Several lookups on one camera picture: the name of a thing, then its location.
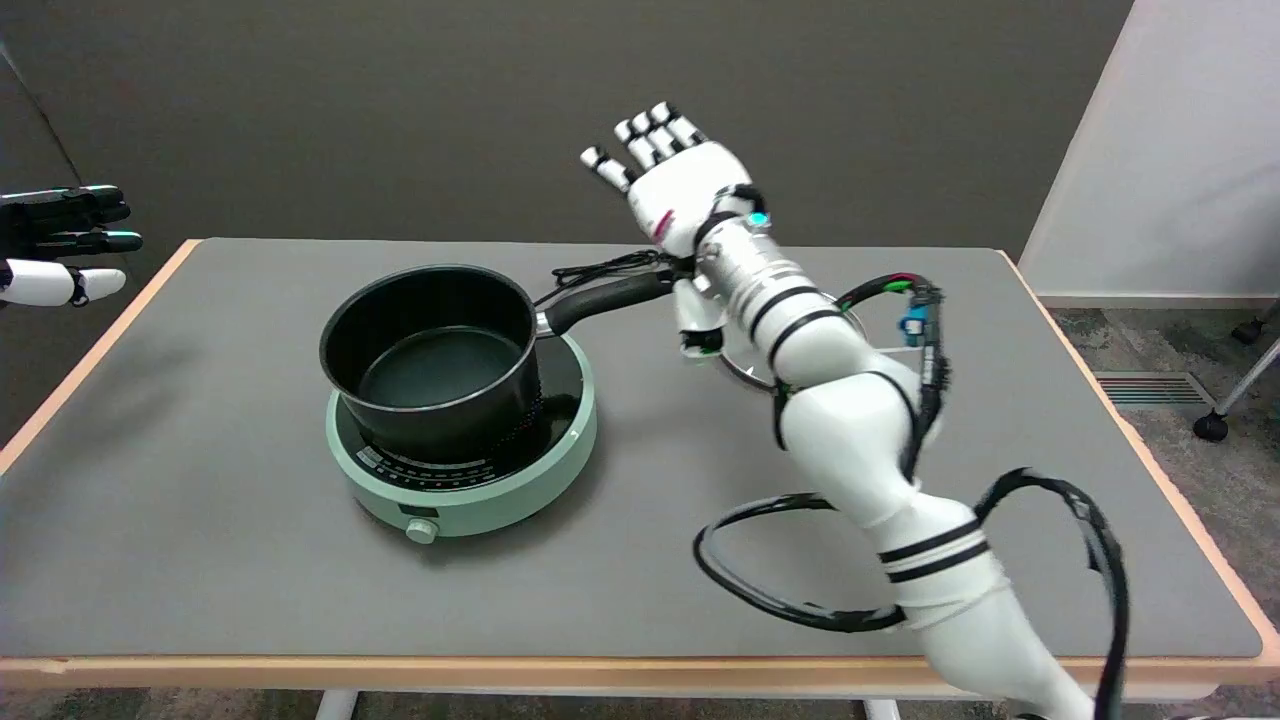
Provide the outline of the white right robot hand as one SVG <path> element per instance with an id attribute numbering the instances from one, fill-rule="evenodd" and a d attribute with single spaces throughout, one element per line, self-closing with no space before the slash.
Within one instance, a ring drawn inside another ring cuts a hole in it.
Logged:
<path id="1" fill-rule="evenodd" d="M 600 145 L 584 149 L 580 163 L 627 201 L 640 231 L 673 263 L 675 318 L 686 357 L 722 352 L 724 309 L 699 288 L 699 243 L 719 224 L 768 213 L 762 191 L 745 165 L 723 143 L 703 133 L 667 101 L 625 118 L 616 138 L 632 165 Z"/>

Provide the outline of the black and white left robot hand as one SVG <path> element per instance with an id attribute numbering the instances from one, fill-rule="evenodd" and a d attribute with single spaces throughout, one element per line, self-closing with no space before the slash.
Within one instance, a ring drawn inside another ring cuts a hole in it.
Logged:
<path id="1" fill-rule="evenodd" d="M 67 259 L 141 250 L 141 234 L 110 227 L 129 217 L 125 195 L 114 184 L 3 195 L 3 305 L 82 307 L 119 292 L 127 283 L 123 270 L 74 266 Z"/>

